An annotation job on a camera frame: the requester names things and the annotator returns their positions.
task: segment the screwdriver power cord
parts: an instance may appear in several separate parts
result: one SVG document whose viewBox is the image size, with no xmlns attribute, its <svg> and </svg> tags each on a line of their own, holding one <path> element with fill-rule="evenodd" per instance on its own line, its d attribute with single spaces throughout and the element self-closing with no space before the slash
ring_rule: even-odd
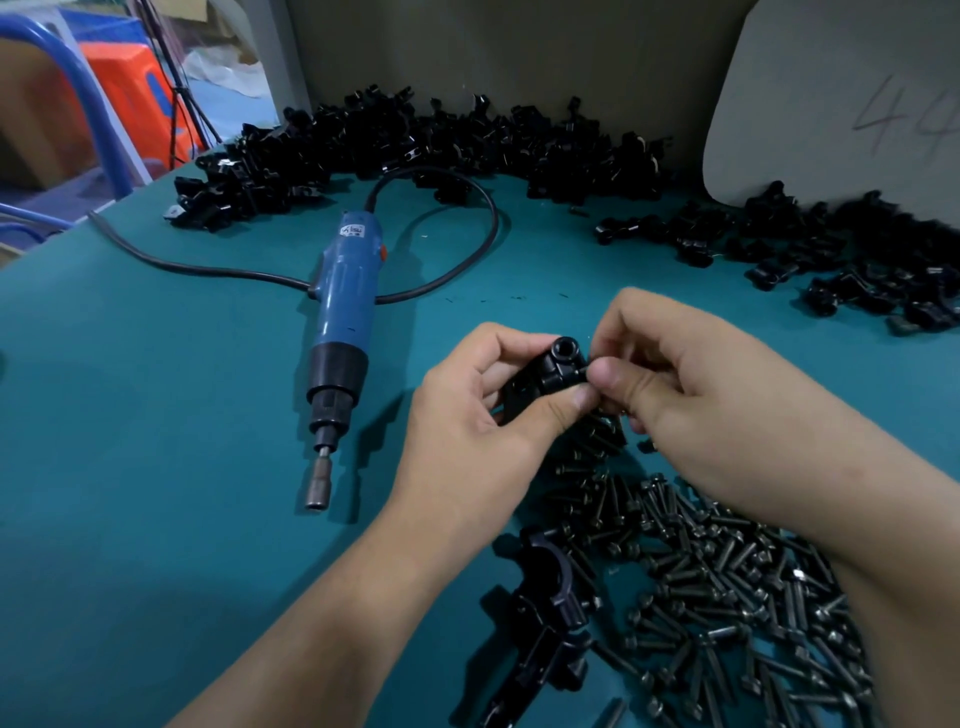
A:
<svg viewBox="0 0 960 728">
<path fill-rule="evenodd" d="M 374 209 L 376 208 L 376 196 L 389 182 L 402 177 L 409 177 L 410 175 L 417 174 L 418 172 L 448 175 L 449 177 L 456 178 L 461 182 L 469 184 L 473 189 L 477 190 L 483 196 L 484 201 L 487 203 L 487 207 L 490 208 L 490 231 L 487 233 L 487 236 L 484 238 L 479 248 L 471 253 L 463 262 L 454 266 L 439 278 L 433 279 L 424 285 L 419 285 L 416 288 L 410 288 L 406 291 L 391 293 L 386 296 L 377 296 L 376 303 L 378 305 L 382 305 L 384 303 L 400 303 L 401 301 L 410 301 L 411 299 L 415 299 L 423 294 L 440 288 L 440 286 L 444 285 L 444 283 L 455 279 L 477 260 L 483 257 L 483 255 L 490 249 L 493 241 L 496 239 L 496 234 L 500 230 L 500 213 L 497 211 L 496 205 L 493 203 L 493 199 L 491 198 L 490 194 L 488 194 L 487 190 L 485 190 L 467 175 L 461 174 L 460 172 L 454 172 L 451 169 L 443 169 L 441 167 L 404 167 L 403 169 L 398 169 L 394 172 L 384 175 L 377 181 L 370 194 L 367 196 L 367 201 L 364 203 L 364 210 L 367 212 L 374 212 Z M 311 283 L 307 282 L 306 280 L 290 278 L 289 276 L 280 276 L 275 273 L 262 273 L 260 271 L 248 271 L 242 268 L 215 268 L 205 265 L 191 265 L 189 263 L 177 263 L 172 260 L 164 260 L 162 258 L 155 257 L 153 255 L 144 253 L 139 248 L 136 248 L 126 238 L 124 238 L 123 235 L 117 232 L 113 225 L 107 222 L 102 215 L 90 211 L 87 213 L 87 217 L 93 226 L 117 247 L 122 248 L 124 251 L 133 257 L 142 260 L 144 263 L 152 265 L 155 268 L 159 268 L 161 271 L 180 273 L 185 276 L 204 276 L 207 278 L 263 280 L 267 283 L 276 283 L 277 285 L 285 285 L 288 288 L 296 288 L 299 291 L 303 291 L 307 295 L 310 295 L 311 293 Z"/>
</svg>

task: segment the blue plastic crate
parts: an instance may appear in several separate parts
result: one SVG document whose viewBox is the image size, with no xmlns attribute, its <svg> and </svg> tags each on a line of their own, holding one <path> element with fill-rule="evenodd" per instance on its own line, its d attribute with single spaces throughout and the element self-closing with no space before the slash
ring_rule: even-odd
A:
<svg viewBox="0 0 960 728">
<path fill-rule="evenodd" d="M 78 42 L 99 40 L 107 43 L 150 44 L 143 23 L 135 17 L 64 9 L 60 9 L 60 13 Z"/>
</svg>

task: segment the workbench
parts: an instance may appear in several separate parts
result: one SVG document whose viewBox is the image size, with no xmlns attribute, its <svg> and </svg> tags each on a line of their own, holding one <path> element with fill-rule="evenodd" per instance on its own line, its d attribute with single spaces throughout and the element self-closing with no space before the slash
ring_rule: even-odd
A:
<svg viewBox="0 0 960 728">
<path fill-rule="evenodd" d="M 744 264 L 698 270 L 668 246 L 595 243 L 600 218 L 669 216 L 679 195 L 591 198 L 587 220 L 528 200 L 521 180 L 484 185 L 503 211 L 490 253 L 447 286 L 376 311 L 370 373 L 325 514 L 300 510 L 314 303 L 266 283 L 155 270 L 88 224 L 0 271 L 0 724 L 169 719 L 370 523 L 414 388 L 483 321 L 587 346 L 618 289 L 654 290 L 756 335 L 960 475 L 957 332 L 897 339 L 882 318 L 849 307 L 818 320 L 795 306 L 803 279 L 760 293 Z M 155 255 L 309 278 L 342 209 L 360 208 L 371 184 L 335 186 L 326 206 L 208 234 L 161 219 L 175 197 L 168 176 L 106 217 Z M 377 215 L 390 249 L 381 293 L 446 271 L 489 223 L 484 208 L 441 208 L 408 182 L 384 191 Z M 658 455 L 643 465 L 673 475 Z M 493 632 L 480 599 L 518 581 L 513 563 L 489 549 L 477 557 L 423 621 L 369 725 L 446 725 L 468 661 Z M 584 689 L 546 688 L 523 728 L 588 728 L 613 697 L 639 697 L 589 661 Z M 647 724 L 638 705 L 623 725 Z"/>
</svg>

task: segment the wall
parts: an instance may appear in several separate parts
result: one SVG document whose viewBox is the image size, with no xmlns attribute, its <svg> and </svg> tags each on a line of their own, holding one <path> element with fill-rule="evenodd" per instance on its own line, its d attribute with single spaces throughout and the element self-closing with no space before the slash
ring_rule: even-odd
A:
<svg viewBox="0 0 960 728">
<path fill-rule="evenodd" d="M 560 117 L 571 95 L 614 134 L 672 134 L 668 162 L 699 164 L 743 18 L 755 0 L 288 0 L 313 103 L 371 83 L 412 85 L 468 110 L 536 104 Z"/>
</svg>

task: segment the left hand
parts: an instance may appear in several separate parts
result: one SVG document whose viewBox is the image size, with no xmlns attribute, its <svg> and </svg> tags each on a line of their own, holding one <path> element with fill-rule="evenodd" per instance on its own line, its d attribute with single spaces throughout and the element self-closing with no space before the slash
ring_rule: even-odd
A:
<svg viewBox="0 0 960 728">
<path fill-rule="evenodd" d="M 557 336 L 481 324 L 414 393 L 386 512 L 445 535 L 460 570 L 507 524 L 553 441 L 600 401 L 589 384 L 540 397 L 508 425 L 500 389 Z"/>
</svg>

